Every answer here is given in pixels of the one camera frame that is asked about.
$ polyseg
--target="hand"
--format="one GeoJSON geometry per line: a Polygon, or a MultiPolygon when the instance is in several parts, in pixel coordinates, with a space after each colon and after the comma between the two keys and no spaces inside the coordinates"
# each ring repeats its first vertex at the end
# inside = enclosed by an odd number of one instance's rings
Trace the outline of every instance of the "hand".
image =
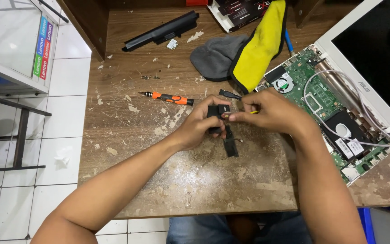
{"type": "Polygon", "coordinates": [[[230,121],[248,122],[293,137],[319,131],[314,119],[273,87],[242,97],[245,112],[231,114],[230,121]]]}
{"type": "MultiPolygon", "coordinates": [[[[209,105],[231,105],[230,102],[221,100],[214,95],[210,95],[199,103],[189,116],[183,121],[181,126],[173,133],[167,136],[172,139],[180,148],[180,151],[186,151],[198,146],[204,138],[206,131],[210,127],[220,127],[221,137],[225,139],[226,131],[224,121],[218,119],[216,116],[207,118],[207,111],[209,105]]],[[[213,137],[218,137],[219,134],[213,134],[213,137]]]]}

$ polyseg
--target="person's right hand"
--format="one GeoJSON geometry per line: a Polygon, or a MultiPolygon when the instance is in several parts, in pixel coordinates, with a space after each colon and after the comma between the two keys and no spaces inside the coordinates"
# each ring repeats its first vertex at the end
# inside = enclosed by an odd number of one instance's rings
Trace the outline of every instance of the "person's right hand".
{"type": "Polygon", "coordinates": [[[291,103],[273,87],[242,97],[245,112],[231,114],[230,121],[248,122],[272,132],[299,137],[320,131],[314,119],[303,109],[291,103]]]}

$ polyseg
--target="jeans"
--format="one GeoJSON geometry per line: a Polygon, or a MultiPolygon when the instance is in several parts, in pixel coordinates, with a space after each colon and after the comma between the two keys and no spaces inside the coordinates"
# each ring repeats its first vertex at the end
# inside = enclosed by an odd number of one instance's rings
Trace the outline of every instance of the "jeans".
{"type": "MultiPolygon", "coordinates": [[[[299,212],[257,214],[265,227],[254,244],[312,244],[299,212]]],[[[169,219],[166,244],[238,244],[224,215],[203,215],[169,219]]]]}

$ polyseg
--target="orange screwdriver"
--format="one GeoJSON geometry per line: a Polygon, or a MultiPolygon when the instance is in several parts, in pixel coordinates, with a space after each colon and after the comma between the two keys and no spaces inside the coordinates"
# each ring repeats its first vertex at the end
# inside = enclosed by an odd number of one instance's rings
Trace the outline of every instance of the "orange screwdriver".
{"type": "Polygon", "coordinates": [[[188,99],[186,97],[182,96],[172,96],[168,94],[162,94],[158,92],[138,92],[139,94],[143,94],[147,97],[152,97],[153,99],[160,99],[163,101],[171,102],[171,103],[177,103],[177,104],[184,104],[184,105],[190,105],[193,106],[194,100],[193,99],[188,99]]]}

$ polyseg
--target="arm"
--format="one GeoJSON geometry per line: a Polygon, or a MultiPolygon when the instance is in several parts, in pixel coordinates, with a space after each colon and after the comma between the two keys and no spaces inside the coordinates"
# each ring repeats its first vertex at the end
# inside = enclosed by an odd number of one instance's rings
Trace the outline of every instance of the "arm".
{"type": "Polygon", "coordinates": [[[273,88],[242,98],[245,112],[230,121],[249,122],[293,137],[299,204],[314,243],[366,243],[357,208],[311,116],[273,88]],[[259,110],[259,114],[248,112],[259,110]]]}
{"type": "Polygon", "coordinates": [[[196,147],[209,127],[220,126],[221,137],[225,138],[223,121],[217,117],[206,119],[208,105],[212,104],[230,105],[230,102],[208,97],[165,139],[84,183],[45,219],[32,244],[97,243],[95,233],[138,194],[168,158],[196,147]]]}

